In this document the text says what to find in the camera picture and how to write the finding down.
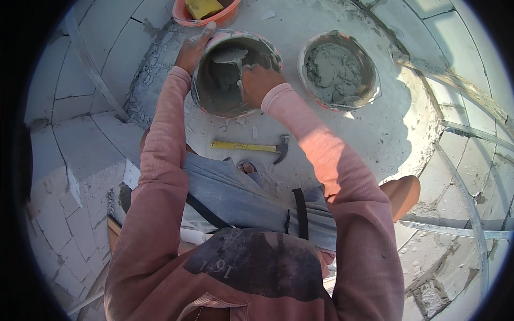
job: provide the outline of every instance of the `foot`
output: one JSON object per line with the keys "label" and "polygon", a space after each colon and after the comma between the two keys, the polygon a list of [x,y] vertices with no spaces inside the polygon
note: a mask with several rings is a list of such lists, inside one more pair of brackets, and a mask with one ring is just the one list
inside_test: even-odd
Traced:
{"label": "foot", "polygon": [[255,167],[253,167],[249,162],[245,162],[243,165],[239,165],[237,169],[245,174],[255,173]]}

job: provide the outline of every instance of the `hammer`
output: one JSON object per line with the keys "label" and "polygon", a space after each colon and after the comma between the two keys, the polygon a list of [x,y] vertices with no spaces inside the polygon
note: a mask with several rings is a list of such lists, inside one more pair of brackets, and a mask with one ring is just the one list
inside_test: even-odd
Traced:
{"label": "hammer", "polygon": [[211,148],[261,150],[263,152],[277,153],[277,154],[280,154],[280,156],[273,163],[273,165],[277,165],[286,157],[287,149],[289,147],[289,134],[282,134],[282,135],[280,135],[280,138],[282,138],[282,142],[278,145],[240,144],[240,143],[219,142],[219,141],[213,140],[211,142]]}

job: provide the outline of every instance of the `bucket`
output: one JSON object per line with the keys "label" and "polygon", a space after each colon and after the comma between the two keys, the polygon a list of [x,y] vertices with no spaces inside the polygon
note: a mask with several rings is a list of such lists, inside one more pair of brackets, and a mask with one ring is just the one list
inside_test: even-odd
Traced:
{"label": "bucket", "polygon": [[[325,44],[334,44],[342,49],[332,46],[330,48],[336,48],[335,51],[320,53],[321,48],[327,48],[320,47]],[[319,62],[319,55],[329,56],[333,59],[331,63],[342,61],[346,67],[327,64],[330,68],[322,69],[321,64],[315,64]],[[375,64],[355,38],[337,30],[317,34],[305,43],[298,55],[298,75],[309,95],[320,106],[330,110],[355,110],[381,96]],[[336,75],[335,84],[329,80],[333,75]]]}
{"label": "bucket", "polygon": [[221,12],[209,18],[195,20],[186,8],[184,0],[175,0],[172,12],[173,19],[185,27],[200,27],[214,21],[218,28],[227,28],[237,19],[237,11],[241,0],[218,0],[218,2],[224,8]]}
{"label": "bucket", "polygon": [[244,117],[260,109],[243,102],[235,84],[240,70],[236,65],[217,64],[213,57],[227,50],[247,50],[242,65],[260,64],[282,73],[282,56],[271,42],[258,34],[229,29],[222,31],[216,32],[216,37],[206,44],[204,55],[191,76],[191,97],[196,106],[207,114],[222,118]]}

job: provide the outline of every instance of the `person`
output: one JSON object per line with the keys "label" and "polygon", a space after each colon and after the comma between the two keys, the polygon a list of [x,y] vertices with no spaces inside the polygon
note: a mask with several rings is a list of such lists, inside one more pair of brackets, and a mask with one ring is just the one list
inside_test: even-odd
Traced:
{"label": "person", "polygon": [[[322,184],[303,194],[309,238],[297,237],[296,209],[287,215],[268,204],[251,161],[209,160],[186,145],[183,102],[214,30],[209,23],[182,45],[141,140],[141,176],[105,283],[107,319],[400,320],[404,288],[393,219],[417,202],[419,181],[407,176],[378,186],[280,73],[244,66],[243,100],[294,135]],[[246,228],[223,228],[179,255],[188,192]],[[206,225],[201,220],[197,226]],[[323,251],[337,253],[332,297],[323,288],[330,259]]]}

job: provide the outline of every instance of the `left hand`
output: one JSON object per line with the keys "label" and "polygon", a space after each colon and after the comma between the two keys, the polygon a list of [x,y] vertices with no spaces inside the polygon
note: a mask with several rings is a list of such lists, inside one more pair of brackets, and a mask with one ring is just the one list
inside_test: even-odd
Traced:
{"label": "left hand", "polygon": [[200,35],[187,38],[178,52],[175,66],[178,66],[189,74],[192,74],[196,66],[200,63],[201,56],[204,54],[205,44],[216,30],[216,22],[209,22]]}

